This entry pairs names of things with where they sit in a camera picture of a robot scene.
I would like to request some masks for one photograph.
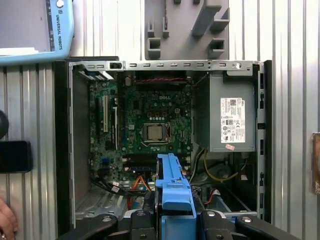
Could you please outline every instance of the power supply label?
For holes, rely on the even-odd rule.
[[[221,143],[246,142],[246,111],[242,98],[221,98]]]

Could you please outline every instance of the green circuit board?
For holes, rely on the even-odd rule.
[[[122,153],[116,150],[117,143],[115,142],[114,114],[116,109],[114,108],[117,107],[115,103],[117,94],[118,87],[114,80],[89,83],[91,170],[96,172],[107,167],[112,179],[123,177],[122,174],[118,174],[122,171]]]
[[[90,81],[89,107],[91,171],[107,171],[109,181],[134,181],[137,173],[147,180],[155,177],[155,166],[128,170],[128,154],[189,156],[192,151],[189,86],[139,91],[134,84],[119,88],[116,80]]]
[[[124,89],[123,154],[190,154],[191,87],[180,91]]]

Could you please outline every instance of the corrugated metal wall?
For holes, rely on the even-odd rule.
[[[73,2],[73,56],[144,56],[143,0]],[[231,60],[273,60],[273,223],[320,240],[320,199],[312,194],[311,134],[318,131],[319,0],[229,0]],[[8,139],[28,139],[35,170],[0,176],[1,197],[18,215],[18,240],[54,240],[54,84],[50,65],[0,68]]]
[[[301,239],[319,240],[311,142],[319,128],[319,1],[229,2],[230,59],[273,60],[272,221]]]
[[[17,216],[17,240],[56,239],[55,105],[51,64],[0,68],[6,140],[31,142],[31,172],[0,174],[0,198]]]

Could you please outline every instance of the cpu socket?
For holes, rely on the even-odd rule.
[[[168,143],[171,140],[171,125],[166,123],[145,123],[143,141],[145,143]]]

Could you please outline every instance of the smartphone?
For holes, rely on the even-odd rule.
[[[0,174],[27,173],[33,168],[28,141],[0,141]]]

